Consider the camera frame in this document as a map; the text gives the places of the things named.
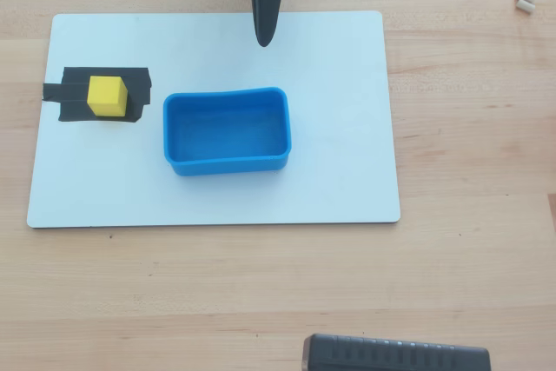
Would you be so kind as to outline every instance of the white board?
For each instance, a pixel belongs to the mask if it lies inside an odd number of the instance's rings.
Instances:
[[[64,67],[148,67],[137,123],[58,122],[43,102],[33,228],[397,222],[400,201],[378,12],[283,13],[258,45],[251,14],[59,15],[46,83]],[[275,86],[292,152],[280,172],[179,177],[162,146],[172,93]]]

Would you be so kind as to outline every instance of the yellow cube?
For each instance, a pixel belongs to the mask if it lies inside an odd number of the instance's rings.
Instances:
[[[121,77],[91,76],[87,104],[96,116],[125,116],[128,89]]]

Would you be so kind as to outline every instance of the blue bin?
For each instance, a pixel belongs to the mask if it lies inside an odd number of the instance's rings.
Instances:
[[[164,154],[179,176],[283,169],[290,150],[280,89],[178,93],[164,102]]]

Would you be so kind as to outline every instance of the table surface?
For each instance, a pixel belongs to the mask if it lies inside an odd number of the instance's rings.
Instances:
[[[52,17],[250,0],[0,0],[0,368],[294,371],[322,332],[554,369],[556,0],[513,4],[283,0],[382,12],[398,224],[32,230]]]

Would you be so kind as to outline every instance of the wood grain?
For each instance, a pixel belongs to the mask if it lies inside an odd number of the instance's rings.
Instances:
[[[0,369],[294,371],[328,332],[553,370],[556,0],[513,3],[283,0],[383,14],[396,225],[32,230],[52,17],[250,0],[0,0]]]

